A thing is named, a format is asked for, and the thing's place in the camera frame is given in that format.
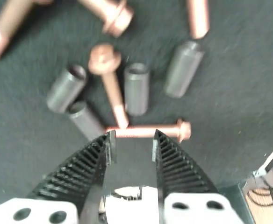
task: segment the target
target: floor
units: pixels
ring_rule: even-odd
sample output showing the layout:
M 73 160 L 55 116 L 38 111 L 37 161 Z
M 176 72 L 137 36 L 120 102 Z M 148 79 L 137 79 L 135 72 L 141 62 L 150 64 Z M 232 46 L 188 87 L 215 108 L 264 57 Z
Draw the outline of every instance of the floor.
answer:
M 5 0 L 0 0 L 0 9 Z M 182 147 L 215 183 L 245 179 L 273 150 L 273 0 L 211 0 L 206 54 L 184 97 L 163 93 L 174 48 L 189 39 L 184 0 L 128 0 L 135 17 L 118 39 L 76 1 L 37 7 L 0 60 L 0 203 L 25 196 L 86 143 L 67 116 L 45 104 L 50 85 L 69 63 L 87 66 L 91 47 L 109 42 L 122 54 L 117 71 L 134 62 L 152 70 L 150 107 L 131 125 L 183 118 L 192 137 Z M 90 75 L 79 97 L 105 126 L 114 126 L 102 81 Z M 155 187 L 152 140 L 119 139 L 108 188 Z

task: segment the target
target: bolt head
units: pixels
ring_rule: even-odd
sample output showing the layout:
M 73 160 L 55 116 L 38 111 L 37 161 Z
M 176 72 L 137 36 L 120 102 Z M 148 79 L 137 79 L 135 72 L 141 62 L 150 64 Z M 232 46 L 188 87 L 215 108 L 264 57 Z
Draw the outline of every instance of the bolt head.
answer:
M 178 142 L 181 143 L 183 140 L 189 139 L 191 137 L 191 124 L 189 122 L 182 121 L 182 119 L 179 119 L 177 121 L 177 125 L 180 129 Z
M 126 0 L 122 0 L 115 9 L 115 13 L 107 17 L 102 32 L 119 37 L 129 26 L 132 17 L 132 8 L 126 6 Z
M 121 55 L 114 52 L 112 45 L 104 43 L 92 48 L 88 68 L 95 75 L 105 75 L 114 72 L 120 63 Z

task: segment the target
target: copper bolt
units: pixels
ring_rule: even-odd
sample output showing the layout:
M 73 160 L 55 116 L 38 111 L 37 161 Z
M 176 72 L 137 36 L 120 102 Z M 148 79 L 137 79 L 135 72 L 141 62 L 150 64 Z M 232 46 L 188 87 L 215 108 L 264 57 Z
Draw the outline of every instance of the copper bolt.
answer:
M 112 0 L 79 0 L 105 22 L 102 32 L 110 33 L 114 37 L 119 37 L 126 30 L 133 16 L 126 1 L 121 0 L 118 3 Z
M 36 0 L 40 5 L 53 0 Z M 8 0 L 0 13 L 0 56 L 34 5 L 32 0 Z
M 132 126 L 126 129 L 108 127 L 106 132 L 115 130 L 117 138 L 152 138 L 156 129 L 160 130 L 169 137 L 177 137 L 178 142 L 187 140 L 191 136 L 191 124 L 184 122 L 181 119 L 178 120 L 176 125 L 142 125 Z
M 104 43 L 93 47 L 88 67 L 91 73 L 101 76 L 118 126 L 127 128 L 129 121 L 115 73 L 120 63 L 120 53 L 114 52 L 112 45 Z
M 208 0 L 186 0 L 191 36 L 200 39 L 209 31 Z

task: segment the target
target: gray metal cylinder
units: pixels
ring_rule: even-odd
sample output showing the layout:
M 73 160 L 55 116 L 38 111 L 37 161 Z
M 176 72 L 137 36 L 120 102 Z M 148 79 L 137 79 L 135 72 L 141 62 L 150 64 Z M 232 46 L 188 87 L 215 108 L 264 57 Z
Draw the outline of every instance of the gray metal cylinder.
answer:
M 89 140 L 93 140 L 105 133 L 104 127 L 90 111 L 85 101 L 79 101 L 71 105 L 68 109 L 68 115 Z
M 187 41 L 177 47 L 167 71 L 166 95 L 180 98 L 185 94 L 203 56 L 204 52 L 196 42 Z
M 149 103 L 150 71 L 142 63 L 134 63 L 124 70 L 125 108 L 132 116 L 146 113 Z
M 71 65 L 53 83 L 46 103 L 56 113 L 66 112 L 87 82 L 86 71 L 80 65 Z

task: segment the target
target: metal tube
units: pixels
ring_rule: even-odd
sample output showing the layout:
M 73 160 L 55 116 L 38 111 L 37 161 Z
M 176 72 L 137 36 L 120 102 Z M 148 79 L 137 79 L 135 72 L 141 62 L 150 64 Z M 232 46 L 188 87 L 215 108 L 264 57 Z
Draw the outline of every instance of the metal tube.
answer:
M 86 82 L 86 71 L 80 65 L 71 65 L 65 69 L 53 83 L 47 95 L 48 108 L 56 113 L 64 113 L 84 88 Z
M 105 133 L 104 127 L 93 115 L 86 102 L 79 101 L 69 107 L 69 118 L 88 140 Z
M 124 70 L 125 109 L 133 116 L 146 113 L 149 103 L 150 71 L 142 63 L 134 63 Z
M 114 52 L 112 45 L 105 43 L 93 47 L 88 67 L 93 74 L 101 76 L 116 122 L 120 128 L 126 128 L 129 121 L 115 73 L 120 63 L 121 55 Z
M 103 32 L 119 37 L 128 27 L 133 11 L 126 6 L 127 0 L 119 3 L 112 0 L 78 0 L 104 22 Z
M 116 131 L 117 138 L 152 138 L 156 129 L 160 130 L 169 137 L 177 137 L 179 142 L 189 139 L 191 136 L 191 125 L 181 119 L 175 125 L 142 125 L 132 126 L 126 129 L 108 127 L 106 132 Z
M 188 41 L 177 47 L 170 62 L 165 82 L 165 93 L 180 98 L 187 91 L 204 56 L 199 44 Z
M 209 31 L 208 0 L 186 0 L 192 38 L 203 38 Z
M 37 0 L 49 4 L 52 0 Z M 32 0 L 8 0 L 0 12 L 0 56 L 34 5 Z

